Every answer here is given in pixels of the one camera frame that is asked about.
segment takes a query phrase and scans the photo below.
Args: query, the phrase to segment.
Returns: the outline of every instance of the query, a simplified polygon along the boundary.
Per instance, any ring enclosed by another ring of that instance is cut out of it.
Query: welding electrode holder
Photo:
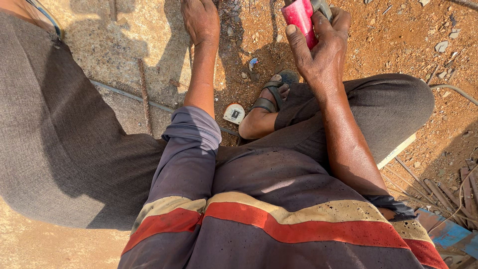
[[[307,41],[307,46],[312,49],[317,44],[310,16],[319,10],[332,22],[334,17],[325,0],[285,0],[285,6],[281,8],[287,25],[294,24],[302,31]]]

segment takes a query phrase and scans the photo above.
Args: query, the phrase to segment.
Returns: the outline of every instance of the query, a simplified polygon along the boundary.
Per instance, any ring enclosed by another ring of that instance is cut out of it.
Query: striped shirt
[[[361,196],[306,155],[264,148],[216,168],[219,127],[194,107],[163,138],[119,268],[447,268],[411,208]]]

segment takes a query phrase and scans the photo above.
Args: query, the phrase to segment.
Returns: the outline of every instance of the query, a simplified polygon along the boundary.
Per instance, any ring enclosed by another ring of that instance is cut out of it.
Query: dark trousers
[[[165,143],[147,134],[126,134],[56,36],[4,13],[0,22],[0,195],[33,219],[131,229]],[[407,75],[344,85],[377,162],[433,112],[430,89]],[[277,131],[265,138],[221,147],[218,164],[275,146],[293,148],[327,167],[321,113],[306,84],[291,85],[275,126]]]

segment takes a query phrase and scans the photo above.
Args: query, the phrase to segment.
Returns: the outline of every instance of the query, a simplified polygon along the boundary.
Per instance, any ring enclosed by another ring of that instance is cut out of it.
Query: red handle
[[[317,44],[317,39],[315,38],[312,21],[310,20],[310,16],[313,13],[310,0],[297,0],[281,8],[281,11],[287,25],[297,25],[305,35],[307,47],[309,47],[309,50],[312,49]]]

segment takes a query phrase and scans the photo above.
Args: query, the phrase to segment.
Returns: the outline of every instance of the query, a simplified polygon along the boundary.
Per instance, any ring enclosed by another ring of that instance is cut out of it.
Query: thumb
[[[285,34],[289,41],[289,45],[291,46],[296,65],[311,58],[309,48],[307,47],[307,41],[299,27],[290,24],[285,28]]]

